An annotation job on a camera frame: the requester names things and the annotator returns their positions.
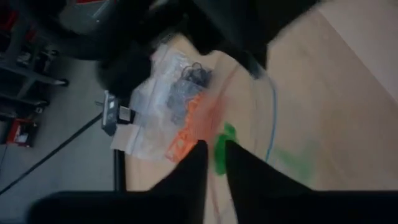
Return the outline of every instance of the black cable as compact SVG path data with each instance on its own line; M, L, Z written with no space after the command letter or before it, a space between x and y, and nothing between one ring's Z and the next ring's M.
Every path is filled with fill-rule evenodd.
M102 113L100 113L98 116L93 118L91 121L89 121L87 124L85 124L83 127L81 127L77 132L75 132L70 138L68 138L66 141L61 143L57 148L55 148L50 154L46 155L43 159L41 159L39 162L34 164L29 170L24 172L22 175L20 175L16 180L11 182L7 187L2 189L0 191L0 196L4 193L6 193L9 189L11 189L14 185L18 184L23 178L28 176L31 172L36 170L39 166L41 166L45 161L49 160L51 157L53 157L56 153L61 151L65 146L67 146L69 143L71 143L75 138L77 138L79 135L81 135L83 132L85 132L89 127L91 127L93 124L95 124L97 121L99 121L102 118Z
M6 144L6 148L4 149L4 153L2 154L1 161L0 161L0 170L1 170L1 167L2 167L2 163L4 162L4 158L6 156L7 149L8 149L8 145Z

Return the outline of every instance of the gray floor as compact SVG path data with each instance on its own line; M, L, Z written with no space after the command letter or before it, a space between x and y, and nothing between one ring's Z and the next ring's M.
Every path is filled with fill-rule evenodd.
M51 105L40 117L35 147L9 146L0 170L0 189L35 164L77 129L101 112L95 101L103 91L95 80L95 65L61 58L51 69L55 77L70 80L68 88L51 88ZM0 222L21 220L38 198L61 190L111 190L111 138L96 123L65 149L0 196ZM0 156L5 147L0 147Z

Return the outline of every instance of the wooden board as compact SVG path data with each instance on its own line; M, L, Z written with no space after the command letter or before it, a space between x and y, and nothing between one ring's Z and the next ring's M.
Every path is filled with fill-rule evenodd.
M174 46L198 57L183 39ZM219 56L199 59L212 67ZM269 163L313 189L398 188L398 107L327 20L308 13L271 44L269 57L279 104ZM149 189L173 167L127 157L127 188ZM234 223L228 185L216 184L223 222ZM208 194L205 223L214 217Z

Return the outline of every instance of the black metal rod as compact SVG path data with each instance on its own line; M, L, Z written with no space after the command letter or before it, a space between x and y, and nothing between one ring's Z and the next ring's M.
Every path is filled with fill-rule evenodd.
M114 165L114 191L127 192L126 189L126 166L124 161L124 152L120 150L113 151L113 165Z

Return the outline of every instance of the blue wire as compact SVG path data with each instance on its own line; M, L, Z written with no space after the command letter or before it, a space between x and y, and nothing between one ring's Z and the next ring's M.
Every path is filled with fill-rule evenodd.
M271 131L271 139L269 141L267 155L266 155L266 162L268 162L269 156L271 154L271 150L274 147L276 122L277 122L277 112L278 112L278 109L277 109L277 105L278 105L277 99L278 99L278 97L277 97L277 92L276 92L276 86L275 86L275 83L271 80L270 77L268 77L268 79L269 79L269 83L270 83L271 88L272 88L272 100L273 100L273 102L272 102L272 104L273 104L272 105L272 107L273 107L273 109L272 109L272 113L273 113L272 121L273 121L273 124L272 124L272 131Z

